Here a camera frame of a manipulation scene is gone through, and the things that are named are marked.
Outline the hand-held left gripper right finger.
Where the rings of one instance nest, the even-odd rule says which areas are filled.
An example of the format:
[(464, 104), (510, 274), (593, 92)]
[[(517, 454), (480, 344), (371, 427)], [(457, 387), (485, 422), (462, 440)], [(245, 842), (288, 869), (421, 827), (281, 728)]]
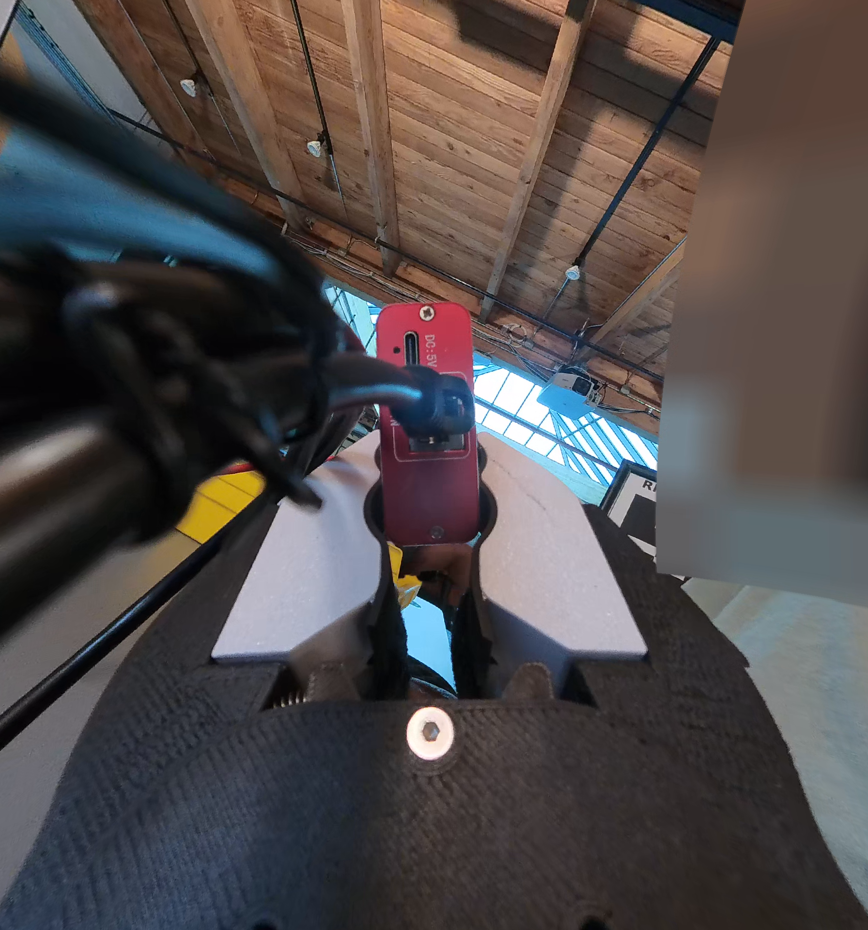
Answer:
[(482, 434), (480, 449), (480, 536), (451, 629), (458, 695), (498, 697), (533, 663), (559, 696), (575, 663), (645, 659), (580, 498), (496, 436)]

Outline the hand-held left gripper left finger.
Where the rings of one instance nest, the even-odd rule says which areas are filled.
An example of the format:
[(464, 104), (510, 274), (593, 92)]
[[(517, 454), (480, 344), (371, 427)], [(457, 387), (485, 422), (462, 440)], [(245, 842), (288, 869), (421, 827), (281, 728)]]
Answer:
[(310, 692), (320, 669), (335, 668), (361, 697), (405, 697), (406, 633), (388, 545), (372, 522), (379, 445), (362, 438), (312, 473), (319, 510), (278, 505), (214, 661), (278, 663)]

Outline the red usb hub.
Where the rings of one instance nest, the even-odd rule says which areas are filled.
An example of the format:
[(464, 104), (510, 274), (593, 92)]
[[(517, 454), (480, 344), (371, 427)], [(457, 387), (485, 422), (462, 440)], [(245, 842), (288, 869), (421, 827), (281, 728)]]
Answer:
[(479, 526), (479, 463), (469, 312), (451, 302), (390, 304), (376, 328), (377, 357), (412, 373), (447, 378), (438, 387), (445, 425), (380, 407), (384, 529), (401, 547), (466, 543)]

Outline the yellow plastic bin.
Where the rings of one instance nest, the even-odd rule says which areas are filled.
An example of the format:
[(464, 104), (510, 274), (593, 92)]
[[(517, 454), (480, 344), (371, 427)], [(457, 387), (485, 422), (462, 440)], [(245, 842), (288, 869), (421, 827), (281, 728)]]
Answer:
[(204, 543), (214, 537), (264, 490), (265, 479), (248, 463), (231, 465), (202, 482), (176, 530)]

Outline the black framed marker sign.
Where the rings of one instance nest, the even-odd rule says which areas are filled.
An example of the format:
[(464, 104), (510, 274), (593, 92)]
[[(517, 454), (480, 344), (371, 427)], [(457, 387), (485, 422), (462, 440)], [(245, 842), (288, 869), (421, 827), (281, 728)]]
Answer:
[(655, 470), (623, 459), (600, 504), (610, 520), (653, 560), (656, 559), (656, 481)]

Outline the white ceiling projector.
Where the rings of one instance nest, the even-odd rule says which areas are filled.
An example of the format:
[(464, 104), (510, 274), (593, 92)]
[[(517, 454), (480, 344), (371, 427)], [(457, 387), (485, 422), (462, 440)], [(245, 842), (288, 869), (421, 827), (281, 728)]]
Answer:
[(597, 378), (569, 368), (549, 378), (536, 401), (548, 410), (577, 421), (595, 411), (604, 397), (604, 385)]

